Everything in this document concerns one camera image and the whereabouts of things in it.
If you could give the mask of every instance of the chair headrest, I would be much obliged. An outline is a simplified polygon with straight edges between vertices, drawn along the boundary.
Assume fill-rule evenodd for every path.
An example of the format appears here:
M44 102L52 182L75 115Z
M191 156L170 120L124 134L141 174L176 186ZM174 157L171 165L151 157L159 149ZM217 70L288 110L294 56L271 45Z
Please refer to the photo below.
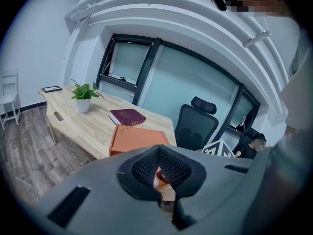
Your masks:
M198 98L197 96L194 97L194 99L191 101L191 105L193 107L199 108L206 113L209 113L211 115L214 115L216 113L216 105L209 103L207 101L204 101L201 98Z

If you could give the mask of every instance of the book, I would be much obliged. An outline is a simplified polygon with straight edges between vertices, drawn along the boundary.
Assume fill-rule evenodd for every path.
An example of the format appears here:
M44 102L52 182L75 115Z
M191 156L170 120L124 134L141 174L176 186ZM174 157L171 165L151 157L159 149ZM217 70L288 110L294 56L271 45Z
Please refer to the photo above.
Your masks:
M110 156L155 144L170 143L162 131L117 124L110 143Z
M146 117L134 109L111 110L109 117L115 124L133 126L146 121Z

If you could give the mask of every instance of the black clothing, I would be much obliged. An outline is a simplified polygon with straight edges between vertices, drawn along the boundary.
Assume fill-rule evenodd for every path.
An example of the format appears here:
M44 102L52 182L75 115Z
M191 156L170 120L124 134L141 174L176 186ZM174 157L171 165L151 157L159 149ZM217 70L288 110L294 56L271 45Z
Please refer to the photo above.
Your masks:
M237 151L241 152L239 158L254 159L257 151L252 149L248 144L241 144Z

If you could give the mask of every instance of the orange box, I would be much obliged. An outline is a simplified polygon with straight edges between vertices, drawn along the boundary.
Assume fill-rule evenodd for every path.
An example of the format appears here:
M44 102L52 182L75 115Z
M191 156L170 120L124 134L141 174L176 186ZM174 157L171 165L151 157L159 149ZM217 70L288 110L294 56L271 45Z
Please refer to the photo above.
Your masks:
M110 156L155 144L170 144L162 131L115 126L110 143Z

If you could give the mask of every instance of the black slot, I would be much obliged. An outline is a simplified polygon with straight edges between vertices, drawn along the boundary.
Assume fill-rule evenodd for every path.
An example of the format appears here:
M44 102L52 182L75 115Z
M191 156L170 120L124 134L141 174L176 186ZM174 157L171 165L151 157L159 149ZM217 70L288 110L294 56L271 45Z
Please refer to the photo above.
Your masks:
M241 172L241 173L247 173L249 168L246 168L246 167L241 167L241 166L236 166L236 165L231 165L231 164L228 164L228 165L225 165L226 169L228 170L233 170L233 171L237 171L237 172Z
M86 187L76 187L62 203L51 213L48 218L61 227L65 227L74 216L84 199L90 193Z

